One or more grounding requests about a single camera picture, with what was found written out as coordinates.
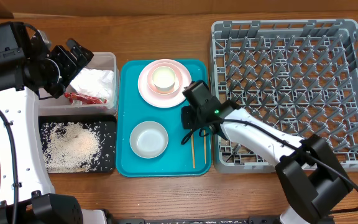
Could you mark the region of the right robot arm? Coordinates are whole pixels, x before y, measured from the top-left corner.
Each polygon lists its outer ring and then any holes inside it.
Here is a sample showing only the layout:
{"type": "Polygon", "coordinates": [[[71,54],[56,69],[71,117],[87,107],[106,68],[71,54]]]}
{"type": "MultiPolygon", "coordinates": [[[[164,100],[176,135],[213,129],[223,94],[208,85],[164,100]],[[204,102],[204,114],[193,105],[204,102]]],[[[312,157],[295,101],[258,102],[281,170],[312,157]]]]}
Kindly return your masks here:
{"type": "Polygon", "coordinates": [[[289,208],[277,223],[318,223],[354,186],[329,144],[318,135],[307,139],[281,132],[250,115],[237,103],[221,103],[198,80],[183,90],[189,103],[182,124],[189,133],[218,135],[250,149],[275,168],[289,208]]]}

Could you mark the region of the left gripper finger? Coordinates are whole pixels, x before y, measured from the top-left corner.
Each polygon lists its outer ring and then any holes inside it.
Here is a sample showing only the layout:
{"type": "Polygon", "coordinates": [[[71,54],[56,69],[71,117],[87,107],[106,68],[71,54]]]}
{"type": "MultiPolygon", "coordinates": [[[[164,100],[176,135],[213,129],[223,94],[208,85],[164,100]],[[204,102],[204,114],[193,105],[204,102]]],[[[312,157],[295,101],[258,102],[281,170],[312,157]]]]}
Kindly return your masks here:
{"type": "Polygon", "coordinates": [[[67,40],[67,46],[70,49],[71,54],[75,58],[75,64],[79,70],[83,69],[90,63],[94,54],[92,51],[88,50],[85,47],[82,47],[77,41],[74,39],[67,40]]]}
{"type": "Polygon", "coordinates": [[[57,45],[52,50],[52,60],[58,65],[60,70],[58,82],[67,87],[78,74],[76,58],[64,49],[62,45],[57,45]]]}

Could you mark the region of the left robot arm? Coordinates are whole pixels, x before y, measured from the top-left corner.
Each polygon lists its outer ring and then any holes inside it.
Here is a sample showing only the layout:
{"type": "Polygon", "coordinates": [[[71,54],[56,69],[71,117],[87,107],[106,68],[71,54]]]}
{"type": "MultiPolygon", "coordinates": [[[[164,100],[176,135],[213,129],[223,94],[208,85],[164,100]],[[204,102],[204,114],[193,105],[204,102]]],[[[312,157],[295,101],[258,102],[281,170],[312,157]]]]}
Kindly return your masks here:
{"type": "Polygon", "coordinates": [[[0,24],[0,223],[112,223],[105,209],[86,210],[55,192],[39,133],[39,91],[62,96],[93,53],[69,39],[52,47],[24,22],[0,24]]]}

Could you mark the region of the red snack wrapper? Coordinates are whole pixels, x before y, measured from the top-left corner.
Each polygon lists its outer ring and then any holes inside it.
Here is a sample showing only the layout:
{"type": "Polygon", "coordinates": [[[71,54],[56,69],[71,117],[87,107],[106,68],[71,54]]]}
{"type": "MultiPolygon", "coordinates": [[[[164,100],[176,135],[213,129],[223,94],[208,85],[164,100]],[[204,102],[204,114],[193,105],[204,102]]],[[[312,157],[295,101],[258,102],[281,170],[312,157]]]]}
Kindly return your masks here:
{"type": "Polygon", "coordinates": [[[94,105],[107,103],[106,99],[88,96],[81,93],[65,93],[64,97],[68,99],[72,105],[94,105]]]}

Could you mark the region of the white cup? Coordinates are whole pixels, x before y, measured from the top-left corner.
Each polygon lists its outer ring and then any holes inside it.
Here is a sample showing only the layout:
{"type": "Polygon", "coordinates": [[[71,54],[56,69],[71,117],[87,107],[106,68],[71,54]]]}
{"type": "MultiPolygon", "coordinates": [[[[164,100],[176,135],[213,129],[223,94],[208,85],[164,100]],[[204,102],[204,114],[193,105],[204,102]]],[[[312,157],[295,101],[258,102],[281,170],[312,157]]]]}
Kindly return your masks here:
{"type": "Polygon", "coordinates": [[[176,83],[176,73],[168,66],[159,66],[152,71],[152,84],[159,93],[170,93],[176,83]]]}

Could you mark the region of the white napkin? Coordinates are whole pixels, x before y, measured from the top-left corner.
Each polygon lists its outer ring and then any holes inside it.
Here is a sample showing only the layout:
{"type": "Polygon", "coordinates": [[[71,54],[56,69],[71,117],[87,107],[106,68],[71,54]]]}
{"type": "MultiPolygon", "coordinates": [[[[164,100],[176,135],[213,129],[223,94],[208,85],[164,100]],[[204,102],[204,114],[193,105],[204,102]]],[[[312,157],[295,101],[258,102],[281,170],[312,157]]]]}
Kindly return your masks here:
{"type": "Polygon", "coordinates": [[[84,68],[71,81],[70,86],[83,95],[110,100],[114,95],[114,72],[84,68]]]}

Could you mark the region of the pink plate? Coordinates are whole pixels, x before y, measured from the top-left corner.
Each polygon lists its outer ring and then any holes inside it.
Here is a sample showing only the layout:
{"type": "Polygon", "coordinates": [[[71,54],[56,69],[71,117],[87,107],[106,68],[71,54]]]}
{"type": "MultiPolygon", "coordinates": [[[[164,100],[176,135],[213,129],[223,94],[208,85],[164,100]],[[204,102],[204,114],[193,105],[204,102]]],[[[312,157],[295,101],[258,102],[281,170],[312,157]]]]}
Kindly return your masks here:
{"type": "Polygon", "coordinates": [[[185,87],[189,86],[191,83],[191,75],[189,70],[179,61],[171,59],[160,59],[150,62],[146,67],[141,71],[138,78],[138,91],[141,97],[150,105],[158,108],[171,108],[180,103],[184,102],[185,97],[182,91],[185,87]],[[176,65],[181,71],[182,83],[179,87],[179,90],[172,95],[158,95],[154,93],[147,85],[147,74],[150,70],[150,66],[156,64],[157,62],[169,62],[176,65]]]}

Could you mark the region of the grey bowl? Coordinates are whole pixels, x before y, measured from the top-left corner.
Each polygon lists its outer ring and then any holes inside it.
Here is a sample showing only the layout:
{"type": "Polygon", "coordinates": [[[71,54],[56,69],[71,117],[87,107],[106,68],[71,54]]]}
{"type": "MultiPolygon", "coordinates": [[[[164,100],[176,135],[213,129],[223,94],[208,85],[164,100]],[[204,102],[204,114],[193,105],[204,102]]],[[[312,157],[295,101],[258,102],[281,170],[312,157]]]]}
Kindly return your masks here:
{"type": "Polygon", "coordinates": [[[153,159],[166,150],[168,140],[168,133],[160,123],[144,121],[132,130],[130,146],[137,156],[153,159]]]}

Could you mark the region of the pink bowl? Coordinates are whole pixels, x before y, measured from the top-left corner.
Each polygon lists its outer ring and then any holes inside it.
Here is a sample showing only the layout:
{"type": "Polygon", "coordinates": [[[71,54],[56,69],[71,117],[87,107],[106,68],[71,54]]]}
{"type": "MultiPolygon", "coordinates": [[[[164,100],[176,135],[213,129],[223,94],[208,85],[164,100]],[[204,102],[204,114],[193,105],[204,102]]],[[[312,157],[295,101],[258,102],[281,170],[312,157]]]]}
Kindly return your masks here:
{"type": "Polygon", "coordinates": [[[172,95],[179,90],[181,83],[182,83],[181,71],[179,70],[179,68],[176,65],[169,63],[169,62],[157,62],[156,64],[153,64],[150,66],[150,70],[147,74],[147,85],[154,93],[156,93],[158,95],[172,95]],[[152,84],[152,71],[159,66],[168,66],[168,67],[172,68],[176,73],[176,83],[173,88],[173,91],[170,93],[159,93],[152,84]]]}

